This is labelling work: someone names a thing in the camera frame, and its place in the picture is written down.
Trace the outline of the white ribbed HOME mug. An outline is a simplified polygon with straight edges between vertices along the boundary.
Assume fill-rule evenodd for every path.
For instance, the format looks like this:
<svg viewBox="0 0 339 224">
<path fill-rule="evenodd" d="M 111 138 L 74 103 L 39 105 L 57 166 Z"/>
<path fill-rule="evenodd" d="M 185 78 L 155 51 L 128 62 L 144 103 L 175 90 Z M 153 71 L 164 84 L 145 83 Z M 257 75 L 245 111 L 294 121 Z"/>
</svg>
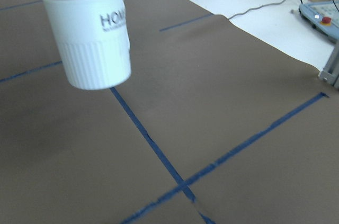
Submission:
<svg viewBox="0 0 339 224">
<path fill-rule="evenodd" d="M 124 0 L 43 0 L 69 83 L 117 86 L 131 76 Z"/>
</svg>

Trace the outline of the brown paper table cover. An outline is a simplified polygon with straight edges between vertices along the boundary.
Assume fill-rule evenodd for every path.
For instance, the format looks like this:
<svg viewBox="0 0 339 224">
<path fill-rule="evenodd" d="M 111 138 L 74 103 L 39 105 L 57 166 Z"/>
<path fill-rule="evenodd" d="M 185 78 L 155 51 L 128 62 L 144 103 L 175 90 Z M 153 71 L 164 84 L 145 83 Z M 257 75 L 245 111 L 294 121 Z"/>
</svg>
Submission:
<svg viewBox="0 0 339 224">
<path fill-rule="evenodd" d="M 1 0 L 1 223 L 338 223 L 338 91 L 188 0 L 125 0 L 132 75 L 83 91 Z"/>
</svg>

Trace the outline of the teach pendant with red button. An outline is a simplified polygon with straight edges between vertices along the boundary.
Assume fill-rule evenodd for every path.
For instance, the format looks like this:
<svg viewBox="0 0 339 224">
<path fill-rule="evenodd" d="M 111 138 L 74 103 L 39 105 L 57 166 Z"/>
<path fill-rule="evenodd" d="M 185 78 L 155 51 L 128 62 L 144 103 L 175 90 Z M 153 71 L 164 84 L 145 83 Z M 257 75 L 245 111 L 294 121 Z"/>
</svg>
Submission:
<svg viewBox="0 0 339 224">
<path fill-rule="evenodd" d="M 303 3 L 299 5 L 299 12 L 331 42 L 338 41 L 338 1 Z"/>
</svg>

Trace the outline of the aluminium frame post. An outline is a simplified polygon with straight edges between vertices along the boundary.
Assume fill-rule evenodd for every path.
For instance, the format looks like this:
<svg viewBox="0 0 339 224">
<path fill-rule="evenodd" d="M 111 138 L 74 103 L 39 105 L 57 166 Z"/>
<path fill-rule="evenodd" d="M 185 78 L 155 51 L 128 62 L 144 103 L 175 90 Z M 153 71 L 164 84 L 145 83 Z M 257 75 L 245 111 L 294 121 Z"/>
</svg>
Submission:
<svg viewBox="0 0 339 224">
<path fill-rule="evenodd" d="M 329 57 L 325 67 L 319 73 L 318 78 L 335 89 L 338 89 L 338 44 L 334 47 L 334 50 Z"/>
</svg>

